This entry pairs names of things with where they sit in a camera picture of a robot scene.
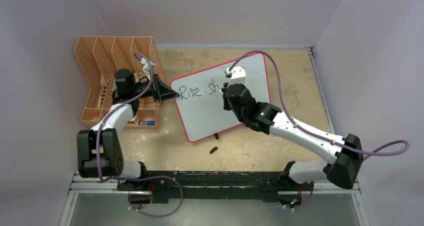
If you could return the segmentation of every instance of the table top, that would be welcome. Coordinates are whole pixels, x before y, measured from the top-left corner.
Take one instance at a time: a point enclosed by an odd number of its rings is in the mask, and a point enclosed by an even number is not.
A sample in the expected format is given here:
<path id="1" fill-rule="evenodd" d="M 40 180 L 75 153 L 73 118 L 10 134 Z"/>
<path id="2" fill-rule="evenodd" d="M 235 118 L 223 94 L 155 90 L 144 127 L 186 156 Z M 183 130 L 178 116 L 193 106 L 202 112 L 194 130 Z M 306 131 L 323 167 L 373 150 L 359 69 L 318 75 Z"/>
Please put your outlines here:
<path id="1" fill-rule="evenodd" d="M 177 77 L 237 59 L 248 50 L 159 49 L 167 85 Z M 306 50 L 265 50 L 280 72 L 284 103 L 290 114 L 329 131 L 314 70 Z M 271 103 L 281 107 L 277 76 L 266 61 Z M 198 142 L 188 141 L 174 100 L 161 104 L 158 130 L 125 129 L 119 142 L 125 159 L 145 163 L 147 170 L 282 171 L 289 161 L 318 159 L 314 153 L 283 138 L 237 126 Z M 218 150 L 210 154 L 213 147 Z"/>

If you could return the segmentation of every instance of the cable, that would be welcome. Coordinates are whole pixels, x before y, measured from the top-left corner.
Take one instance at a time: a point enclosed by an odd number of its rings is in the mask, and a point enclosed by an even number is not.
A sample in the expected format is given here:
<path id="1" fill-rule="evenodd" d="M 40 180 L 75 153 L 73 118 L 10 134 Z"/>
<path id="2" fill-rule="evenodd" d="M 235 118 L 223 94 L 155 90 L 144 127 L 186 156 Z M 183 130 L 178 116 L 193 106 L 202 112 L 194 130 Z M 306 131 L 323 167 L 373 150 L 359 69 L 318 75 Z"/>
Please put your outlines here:
<path id="1" fill-rule="evenodd" d="M 175 213 L 176 211 L 178 211 L 178 209 L 180 209 L 181 205 L 183 204 L 183 188 L 181 187 L 181 185 L 175 180 L 175 178 L 172 177 L 168 177 L 168 176 L 153 176 L 153 177 L 146 177 L 146 178 L 134 178 L 134 179 L 127 179 L 127 181 L 138 181 L 138 182 L 142 182 L 142 181 L 148 181 L 148 180 L 154 180 L 154 179 L 167 179 L 167 180 L 171 180 L 173 182 L 175 182 L 175 184 L 178 186 L 179 192 L 181 194 L 181 198 L 179 199 L 179 204 L 178 206 L 171 212 L 167 213 L 167 214 L 162 214 L 162 215 L 157 215 L 157 214 L 151 214 L 148 212 L 143 212 L 140 211 L 138 209 L 135 209 L 132 205 L 131 205 L 131 201 L 130 201 L 130 197 L 128 197 L 128 204 L 129 204 L 129 209 L 133 210 L 136 213 L 145 215 L 145 216 L 149 216 L 149 217 L 153 217 L 153 218 L 164 218 L 167 216 L 172 215 L 173 213 Z"/>
<path id="2" fill-rule="evenodd" d="M 152 63 L 141 52 L 138 52 L 138 51 L 134 52 L 134 56 L 138 60 L 141 61 L 142 59 L 139 58 L 139 57 L 137 57 L 138 55 L 140 55 L 143 59 L 145 59 L 147 61 L 148 66 L 150 67 L 150 78 L 153 79 L 154 78 L 154 73 L 153 73 Z M 95 141 L 95 150 L 96 150 L 95 154 L 96 154 L 96 159 L 97 159 L 97 171 L 98 171 L 98 178 L 100 179 L 100 182 L 104 183 L 104 182 L 106 182 L 106 181 L 108 181 L 109 179 L 112 178 L 111 176 L 107 177 L 106 179 L 103 178 L 102 165 L 101 165 L 101 161 L 100 161 L 100 134 L 101 134 L 101 131 L 103 129 L 103 126 L 105 125 L 105 122 L 111 117 L 111 115 L 114 112 L 116 112 L 117 110 L 119 110 L 120 108 L 124 107 L 125 105 L 127 105 L 127 104 L 133 102 L 134 100 L 137 100 L 141 96 L 143 96 L 147 92 L 147 90 L 150 89 L 150 86 L 151 85 L 152 85 L 152 80 L 149 80 L 146 88 L 139 95 L 131 98 L 130 100 L 125 101 L 121 105 L 117 106 L 114 110 L 108 112 L 106 114 L 106 116 L 104 116 L 103 120 L 101 121 L 101 123 L 100 123 L 100 125 L 98 127 L 98 130 L 97 130 L 96 141 Z M 139 182 L 153 180 L 153 179 L 169 179 L 169 180 L 172 180 L 173 182 L 175 182 L 176 185 L 179 188 L 179 191 L 181 193 L 181 199 L 179 201 L 178 206 L 172 212 L 167 213 L 167 214 L 162 214 L 162 215 L 150 214 L 150 213 L 143 212 L 143 211 L 140 211 L 138 209 L 135 209 L 134 207 L 131 206 L 131 203 L 130 203 L 130 208 L 132 208 L 132 210 L 134 210 L 137 213 L 140 213 L 140 214 L 143 214 L 143 215 L 146 215 L 146 216 L 149 216 L 149 217 L 154 217 L 154 218 L 163 218 L 163 217 L 167 217 L 167 216 L 170 216 L 173 213 L 175 213 L 181 207 L 181 205 L 183 204 L 183 198 L 184 198 L 183 197 L 184 196 L 183 195 L 183 188 L 181 187 L 181 185 L 174 178 L 171 178 L 171 177 L 168 177 L 168 176 L 153 176 L 153 177 L 140 178 L 140 179 L 139 178 L 123 178 L 123 179 L 124 180 L 127 180 L 127 181 L 139 181 Z"/>
<path id="3" fill-rule="evenodd" d="M 313 132 L 311 132 L 311 131 L 308 131 L 307 129 L 303 128 L 302 126 L 300 126 L 300 125 L 296 124 L 295 120 L 294 120 L 294 119 L 292 118 L 292 116 L 289 114 L 289 111 L 287 110 L 287 107 L 286 107 L 286 105 L 284 104 L 284 101 L 283 101 L 283 93 L 282 93 L 282 89 L 281 89 L 280 73 L 279 73 L 279 70 L 278 70 L 278 68 L 277 68 L 277 64 L 276 64 L 276 62 L 274 61 L 274 59 L 273 59 L 273 58 L 272 58 L 272 57 L 271 57 L 268 53 L 266 53 L 266 52 L 264 52 L 264 51 L 261 51 L 261 50 L 252 50 L 252 51 L 249 51 L 249 52 L 247 52 L 247 53 L 243 54 L 240 58 L 238 58 L 238 59 L 237 59 L 237 60 L 236 60 L 236 61 L 235 61 L 232 65 L 231 65 L 231 67 L 229 67 L 229 71 L 231 71 L 231 70 L 233 69 L 233 67 L 234 67 L 236 64 L 238 64 L 238 63 L 239 63 L 239 61 L 240 61 L 240 60 L 242 60 L 243 58 L 245 58 L 247 55 L 250 55 L 250 54 L 253 54 L 253 53 L 260 53 L 260 54 L 262 54 L 262 55 L 267 56 L 267 57 L 269 58 L 269 60 L 271 60 L 272 64 L 274 65 L 275 73 L 276 73 L 277 81 L 278 81 L 279 100 L 280 100 L 280 102 L 281 102 L 282 109 L 283 109 L 283 111 L 284 111 L 285 115 L 287 116 L 288 120 L 290 120 L 290 122 L 291 122 L 293 125 L 295 125 L 298 129 L 300 129 L 302 132 L 304 132 L 304 133 L 306 133 L 306 134 L 308 134 L 308 135 L 310 135 L 310 136 L 312 136 L 312 137 L 315 137 L 315 138 L 317 138 L 317 139 L 324 140 L 324 141 L 327 141 L 327 142 L 329 142 L 329 143 L 333 143 L 333 140 L 332 140 L 332 139 L 329 139 L 329 138 L 326 138 L 326 137 L 324 137 L 324 136 L 321 136 L 321 135 L 318 135 L 318 134 L 316 134 L 316 133 L 313 133 Z M 358 153 L 358 154 L 364 154 L 364 155 L 366 155 L 366 156 L 363 158 L 363 160 L 366 160 L 366 159 L 368 159 L 368 158 L 369 158 L 369 157 L 371 157 L 371 156 L 394 156 L 394 155 L 400 155 L 400 154 L 405 153 L 405 152 L 406 152 L 406 151 L 410 148 L 410 144 L 409 144 L 409 142 L 408 142 L 408 141 L 406 141 L 406 140 L 396 140 L 396 141 L 388 142 L 388 143 L 384 144 L 383 146 L 380 146 L 380 147 L 376 148 L 375 150 L 373 150 L 373 151 L 371 151 L 371 152 L 370 152 L 370 151 L 358 150 L 358 149 L 355 149 L 355 148 L 353 148 L 353 147 L 349 147 L 349 146 L 347 146 L 347 145 L 341 144 L 341 143 L 339 143 L 339 142 L 335 142 L 335 144 L 336 144 L 337 146 L 342 147 L 342 148 L 344 148 L 344 149 L 347 149 L 347 150 L 349 150 L 349 151 L 352 151 L 352 152 L 355 152 L 355 153 Z M 385 149 L 385 148 L 387 148 L 387 147 L 389 147 L 389 146 L 396 145 L 396 144 L 405 144 L 405 146 L 404 146 L 402 149 L 397 150 L 397 151 L 393 151 L 393 152 L 379 152 L 379 151 L 380 151 L 380 150 L 382 150 L 382 149 Z"/>

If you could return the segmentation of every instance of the white cylindrical robot base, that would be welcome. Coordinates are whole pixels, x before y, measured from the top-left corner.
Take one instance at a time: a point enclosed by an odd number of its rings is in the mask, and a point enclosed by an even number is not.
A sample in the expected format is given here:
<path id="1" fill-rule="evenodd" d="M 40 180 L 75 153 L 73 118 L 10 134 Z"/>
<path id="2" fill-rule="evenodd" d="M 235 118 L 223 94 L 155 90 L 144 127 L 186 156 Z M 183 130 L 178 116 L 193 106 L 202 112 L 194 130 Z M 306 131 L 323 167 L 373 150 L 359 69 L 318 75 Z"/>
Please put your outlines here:
<path id="1" fill-rule="evenodd" d="M 140 178 L 141 173 L 142 166 L 139 162 L 124 159 L 122 173 L 119 178 L 137 179 Z"/>

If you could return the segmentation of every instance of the wooden table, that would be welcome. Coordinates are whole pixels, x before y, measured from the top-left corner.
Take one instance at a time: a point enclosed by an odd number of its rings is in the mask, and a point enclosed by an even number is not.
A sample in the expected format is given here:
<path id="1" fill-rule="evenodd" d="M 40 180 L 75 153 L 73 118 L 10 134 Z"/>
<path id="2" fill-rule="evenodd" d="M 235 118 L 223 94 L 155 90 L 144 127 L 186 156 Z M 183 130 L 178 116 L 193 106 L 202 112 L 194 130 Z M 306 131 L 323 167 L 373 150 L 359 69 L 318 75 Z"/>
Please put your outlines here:
<path id="1" fill-rule="evenodd" d="M 283 99 L 290 114 L 318 129 L 329 131 L 314 70 L 305 50 L 266 50 L 278 65 Z M 164 82 L 237 59 L 247 50 L 159 50 Z M 281 107 L 277 77 L 266 61 L 271 103 Z M 148 170 L 171 171 L 282 171 L 289 161 L 318 159 L 312 152 L 282 138 L 241 125 L 196 143 L 187 140 L 174 100 L 161 105 L 160 129 L 124 130 L 119 135 L 125 159 L 144 162 Z M 219 149 L 213 154 L 213 147 Z"/>

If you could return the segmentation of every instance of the perforated divider panel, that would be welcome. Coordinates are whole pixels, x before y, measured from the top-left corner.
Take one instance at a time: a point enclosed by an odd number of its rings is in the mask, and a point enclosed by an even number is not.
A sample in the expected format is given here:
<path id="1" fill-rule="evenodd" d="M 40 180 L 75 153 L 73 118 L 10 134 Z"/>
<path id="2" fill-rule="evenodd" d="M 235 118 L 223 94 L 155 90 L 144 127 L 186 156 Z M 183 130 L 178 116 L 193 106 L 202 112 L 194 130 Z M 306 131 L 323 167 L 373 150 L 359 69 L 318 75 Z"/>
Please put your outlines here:
<path id="1" fill-rule="evenodd" d="M 143 65 L 134 57 L 139 51 L 156 63 L 153 72 L 161 79 L 164 71 L 153 37 L 80 37 L 75 45 L 75 56 L 88 81 L 90 92 L 81 116 L 81 122 L 88 127 L 96 125 L 112 105 L 115 72 L 130 69 L 139 79 L 145 76 Z M 101 76 L 105 85 L 101 85 Z M 157 129 L 161 104 L 152 97 L 140 99 L 136 120 L 129 122 L 126 129 Z M 140 125 L 154 121 L 154 125 Z"/>

